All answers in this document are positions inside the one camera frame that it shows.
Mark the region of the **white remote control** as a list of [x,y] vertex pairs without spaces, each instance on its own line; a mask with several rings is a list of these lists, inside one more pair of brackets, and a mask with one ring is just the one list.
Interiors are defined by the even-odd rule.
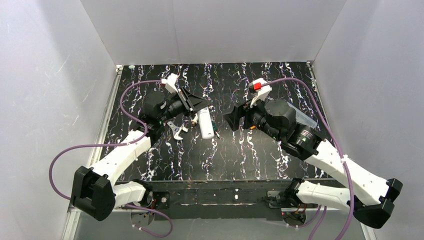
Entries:
[[210,140],[214,137],[214,128],[211,120],[211,115],[208,107],[204,107],[197,112],[198,125],[201,136],[204,140]]

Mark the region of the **red handled adjustable wrench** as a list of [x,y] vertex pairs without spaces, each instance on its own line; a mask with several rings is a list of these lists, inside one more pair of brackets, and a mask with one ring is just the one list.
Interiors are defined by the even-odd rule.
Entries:
[[188,132],[188,129],[184,125],[176,126],[172,121],[168,121],[166,124],[171,129],[173,134],[173,139],[176,141],[182,141],[183,138],[181,137],[181,133]]

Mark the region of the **white plastic pipe fitting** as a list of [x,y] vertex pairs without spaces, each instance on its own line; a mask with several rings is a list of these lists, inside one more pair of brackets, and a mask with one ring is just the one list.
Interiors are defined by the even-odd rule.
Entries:
[[199,121],[198,114],[195,113],[191,118],[191,126],[195,127],[198,124],[198,121]]

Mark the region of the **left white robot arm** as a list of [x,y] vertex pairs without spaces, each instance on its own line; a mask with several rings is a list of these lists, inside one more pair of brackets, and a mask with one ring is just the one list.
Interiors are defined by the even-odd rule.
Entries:
[[121,174],[147,152],[162,136],[165,125],[171,119],[183,114],[196,114],[203,139],[214,137],[209,113],[210,100],[195,96],[185,88],[166,97],[163,92],[153,91],[142,102],[139,119],[142,123],[134,126],[126,146],[117,146],[106,157],[90,167],[79,167],[74,174],[70,203],[98,221],[106,219],[114,208],[129,203],[146,203],[147,194],[152,190],[140,180],[117,183]]

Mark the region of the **clear plastic screw box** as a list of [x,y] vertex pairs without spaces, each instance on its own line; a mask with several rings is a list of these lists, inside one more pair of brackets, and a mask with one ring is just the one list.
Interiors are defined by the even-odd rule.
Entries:
[[315,129],[318,125],[318,123],[313,120],[311,117],[303,113],[300,109],[292,105],[291,103],[287,103],[291,108],[293,108],[296,111],[296,122],[302,125],[307,125],[313,129]]

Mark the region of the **aluminium frame rail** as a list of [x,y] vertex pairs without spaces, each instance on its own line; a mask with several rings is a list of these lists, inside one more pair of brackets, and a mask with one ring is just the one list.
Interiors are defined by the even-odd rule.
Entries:
[[[95,144],[103,144],[107,134],[107,129],[110,121],[110,117],[114,108],[114,101],[116,99],[119,83],[122,77],[122,71],[124,69],[123,65],[116,65],[116,75],[113,80],[112,88],[109,93],[106,107],[103,112],[102,120],[100,127],[98,129],[97,137],[95,139]],[[94,148],[91,153],[87,164],[90,166],[100,160],[102,150],[100,148]],[[65,227],[63,230],[62,240],[73,240],[76,234],[78,222],[80,219],[81,211],[71,204],[69,204],[67,209],[67,216]]]

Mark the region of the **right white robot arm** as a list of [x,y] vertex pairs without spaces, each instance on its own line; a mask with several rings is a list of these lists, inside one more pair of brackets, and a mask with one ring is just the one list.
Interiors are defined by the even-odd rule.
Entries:
[[251,100],[234,105],[224,115],[233,131],[256,128],[289,155],[313,165],[341,184],[330,187],[294,178],[290,185],[272,197],[277,204],[317,204],[351,212],[362,224],[380,229],[391,217],[395,200],[403,188],[396,178],[379,177],[339,151],[313,127],[297,120],[297,112],[285,100]]

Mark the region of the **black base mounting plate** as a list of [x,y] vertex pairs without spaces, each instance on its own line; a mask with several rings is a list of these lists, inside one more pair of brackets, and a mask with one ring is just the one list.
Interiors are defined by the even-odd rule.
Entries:
[[172,220],[265,219],[281,221],[284,212],[304,206],[283,196],[290,180],[147,181],[153,209]]

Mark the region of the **green handled screwdriver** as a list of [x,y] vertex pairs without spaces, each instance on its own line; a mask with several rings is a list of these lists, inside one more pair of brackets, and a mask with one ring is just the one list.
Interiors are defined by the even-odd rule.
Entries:
[[212,123],[212,128],[213,128],[214,135],[215,135],[218,139],[220,139],[220,135],[219,135],[219,133],[218,133],[218,128],[217,128],[217,126],[216,126],[215,122],[214,122],[214,121],[212,121],[211,123]]

